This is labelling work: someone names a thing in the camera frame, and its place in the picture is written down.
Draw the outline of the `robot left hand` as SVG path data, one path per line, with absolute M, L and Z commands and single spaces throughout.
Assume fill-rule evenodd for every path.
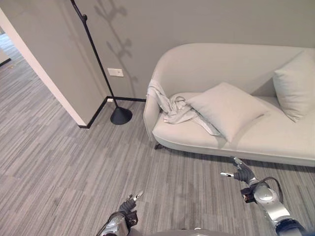
M 136 207 L 136 202 L 143 195 L 143 193 L 143 190 L 141 190 L 138 193 L 128 195 L 128 197 L 119 206 L 118 211 L 124 212 L 125 214 L 131 213 L 131 211 Z

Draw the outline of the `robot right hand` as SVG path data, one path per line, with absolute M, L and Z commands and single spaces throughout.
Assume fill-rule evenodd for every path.
M 223 177 L 232 177 L 238 181 L 245 182 L 251 185 L 254 181 L 257 181 L 252 170 L 239 158 L 231 157 L 233 165 L 237 167 L 237 172 L 231 174 L 226 172 L 221 172 L 220 175 Z

